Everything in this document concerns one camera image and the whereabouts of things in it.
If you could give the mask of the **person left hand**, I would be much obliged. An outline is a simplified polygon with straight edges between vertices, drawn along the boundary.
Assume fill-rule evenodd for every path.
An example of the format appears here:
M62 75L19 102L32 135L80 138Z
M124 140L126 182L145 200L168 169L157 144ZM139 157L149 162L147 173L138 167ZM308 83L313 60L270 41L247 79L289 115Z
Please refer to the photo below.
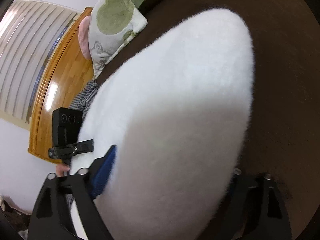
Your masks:
M61 163L56 166L56 175L58 177L65 176L69 171L70 171L70 167L66 164Z

